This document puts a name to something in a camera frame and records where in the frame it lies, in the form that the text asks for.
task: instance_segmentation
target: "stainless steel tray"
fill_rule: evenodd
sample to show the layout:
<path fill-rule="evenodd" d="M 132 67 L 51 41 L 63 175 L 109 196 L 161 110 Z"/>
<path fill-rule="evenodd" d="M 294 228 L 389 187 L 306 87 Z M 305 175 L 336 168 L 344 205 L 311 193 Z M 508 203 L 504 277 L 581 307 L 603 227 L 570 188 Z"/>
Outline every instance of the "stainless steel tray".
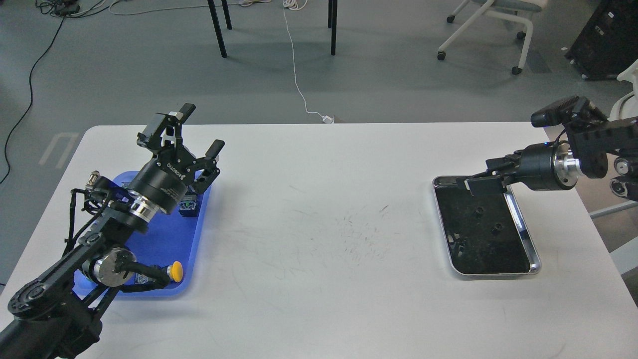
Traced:
<path fill-rule="evenodd" d="M 433 181 L 453 269 L 469 279 L 538 273 L 540 259 L 510 188 L 502 196 L 472 197 L 470 191 L 458 188 L 457 177 L 462 176 L 440 176 Z"/>

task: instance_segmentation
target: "gray floor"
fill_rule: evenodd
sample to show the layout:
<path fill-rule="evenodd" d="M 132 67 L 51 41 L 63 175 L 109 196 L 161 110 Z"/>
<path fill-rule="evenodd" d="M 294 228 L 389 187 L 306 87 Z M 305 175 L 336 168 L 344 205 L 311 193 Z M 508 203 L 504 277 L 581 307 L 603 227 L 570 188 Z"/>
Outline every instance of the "gray floor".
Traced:
<path fill-rule="evenodd" d="M 616 81 L 584 82 L 563 57 L 562 48 L 571 46 L 597 3 L 549 2 L 535 18 L 528 67 L 517 77 L 510 69 L 520 54 L 521 44 L 514 39 L 519 29 L 502 20 L 479 19 L 448 49 L 445 61 L 436 59 L 438 46 L 470 14 L 466 10 L 457 24 L 446 23 L 456 0 L 341 1 L 334 57 L 326 1 L 309 0 L 305 9 L 286 15 L 299 86 L 311 111 L 349 123 L 527 121 L 532 112 L 574 94 L 588 96 L 609 112 L 631 91 L 629 84 Z M 87 8 L 93 1 L 80 4 Z M 135 0 L 114 10 L 202 4 Z M 135 16 L 105 11 L 64 22 L 34 72 L 33 108 L 10 142 L 13 170 L 0 185 L 0 282 L 8 280 L 64 171 L 67 145 L 75 150 L 73 134 L 81 137 L 96 125 L 144 124 L 154 112 L 176 110 L 184 102 L 198 107 L 189 120 L 194 124 L 321 120 L 304 112 L 295 88 L 280 1 L 232 6 L 231 18 L 234 29 L 223 30 L 227 59 L 219 55 L 207 8 Z M 29 69 L 59 21 L 40 15 L 31 1 L 0 5 L 3 139 L 28 105 Z M 52 138 L 62 133 L 66 137 L 39 164 Z M 133 134 L 122 136 L 134 140 Z M 5 170 L 0 164 L 0 173 Z M 79 178 L 77 186 L 84 181 Z M 606 181 L 583 186 L 579 193 L 589 210 L 617 201 Z M 638 233 L 635 216 L 618 216 L 623 218 L 597 220 L 610 250 Z M 64 235 L 52 234 L 51 240 L 61 241 Z"/>

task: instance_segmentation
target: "black table leg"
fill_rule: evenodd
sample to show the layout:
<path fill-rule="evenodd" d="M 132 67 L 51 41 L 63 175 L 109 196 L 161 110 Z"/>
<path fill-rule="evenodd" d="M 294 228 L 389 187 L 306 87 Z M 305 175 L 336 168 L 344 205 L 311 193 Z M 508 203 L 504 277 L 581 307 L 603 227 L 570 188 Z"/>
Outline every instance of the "black table leg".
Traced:
<path fill-rule="evenodd" d="M 215 10 L 215 0 L 208 0 L 208 8 L 211 10 L 212 24 L 215 27 L 215 35 L 217 35 L 217 42 L 219 43 L 221 57 L 226 58 L 226 46 L 224 46 L 224 38 L 221 37 L 221 28 L 219 27 L 217 10 Z"/>
<path fill-rule="evenodd" d="M 332 3 L 332 44 L 330 46 L 330 54 L 335 55 L 337 44 L 337 0 L 330 0 Z"/>
<path fill-rule="evenodd" d="M 328 0 L 328 28 L 332 27 L 332 0 Z"/>
<path fill-rule="evenodd" d="M 229 30 L 232 30 L 233 25 L 230 23 L 230 14 L 228 13 L 228 1 L 221 0 L 221 7 L 224 9 L 224 17 L 226 18 L 226 27 Z"/>

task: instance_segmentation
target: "robotic arm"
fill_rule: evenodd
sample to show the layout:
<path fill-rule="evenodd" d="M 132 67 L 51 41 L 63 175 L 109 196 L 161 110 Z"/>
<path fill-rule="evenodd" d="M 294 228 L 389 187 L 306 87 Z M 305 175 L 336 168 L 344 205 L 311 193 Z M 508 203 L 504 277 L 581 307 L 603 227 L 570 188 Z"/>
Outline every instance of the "robotic arm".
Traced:
<path fill-rule="evenodd" d="M 607 154 L 616 155 L 619 176 L 610 182 L 618 197 L 638 201 L 638 118 L 608 121 L 587 98 L 572 96 L 554 102 L 531 116 L 534 127 L 562 125 L 553 142 L 532 144 L 510 155 L 486 160 L 487 170 L 460 178 L 457 184 L 473 195 L 504 193 L 523 182 L 532 190 L 569 190 L 579 176 L 604 178 Z"/>
<path fill-rule="evenodd" d="M 125 244 L 135 231 L 145 233 L 158 211 L 170 213 L 187 191 L 201 194 L 219 175 L 217 156 L 223 141 L 215 140 L 201 158 L 182 144 L 181 126 L 194 110 L 187 103 L 179 112 L 157 114 L 138 134 L 137 144 L 153 155 L 127 188 L 94 171 L 84 190 L 71 191 L 64 254 L 9 301 L 15 319 L 0 333 L 1 359 L 74 358 L 100 339 L 100 319 L 119 291 L 161 289 L 181 280 L 172 266 L 136 262 Z M 77 193 L 84 194 L 84 208 L 93 217 L 73 235 Z M 97 284 L 84 298 L 73 292 L 76 270 Z M 134 273 L 148 276 L 148 283 L 126 285 Z"/>

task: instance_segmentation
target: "blue tray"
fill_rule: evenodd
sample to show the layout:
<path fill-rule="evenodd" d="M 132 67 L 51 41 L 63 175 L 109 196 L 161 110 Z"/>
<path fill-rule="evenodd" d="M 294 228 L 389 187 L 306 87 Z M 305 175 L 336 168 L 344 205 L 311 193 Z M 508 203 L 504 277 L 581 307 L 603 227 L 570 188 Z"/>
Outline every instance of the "blue tray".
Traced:
<path fill-rule="evenodd" d="M 133 180 L 137 171 L 124 172 L 113 180 L 118 185 Z M 184 267 L 184 278 L 181 282 L 171 282 L 164 289 L 147 292 L 119 293 L 119 297 L 161 297 L 174 296 L 186 289 L 191 281 L 197 247 L 202 235 L 202 221 L 206 212 L 206 205 L 211 188 L 198 196 L 200 212 L 197 217 L 182 217 L 177 209 L 171 215 L 158 212 L 149 223 L 146 234 L 135 232 L 126 242 L 126 246 L 135 254 L 137 261 L 152 265 L 167 266 L 179 261 Z M 135 276 L 127 284 L 133 284 Z M 73 290 L 79 295 L 87 295 L 96 284 L 88 280 L 79 271 L 75 272 L 75 287 Z"/>

